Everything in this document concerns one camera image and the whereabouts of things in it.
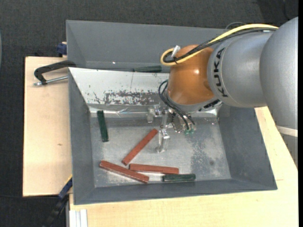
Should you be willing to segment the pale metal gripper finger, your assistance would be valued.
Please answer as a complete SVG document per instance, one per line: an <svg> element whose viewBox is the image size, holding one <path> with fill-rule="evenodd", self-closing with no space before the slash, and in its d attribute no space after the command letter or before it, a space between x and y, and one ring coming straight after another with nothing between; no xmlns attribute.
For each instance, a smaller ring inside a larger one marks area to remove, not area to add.
<svg viewBox="0 0 303 227"><path fill-rule="evenodd" d="M147 123L152 123L154 117L155 117L155 109L153 107L149 107L147 117L146 117Z"/></svg>
<svg viewBox="0 0 303 227"><path fill-rule="evenodd" d="M156 147L157 153L162 153L168 149L170 136L168 135L165 129L161 129L159 131L159 142L158 146Z"/></svg>

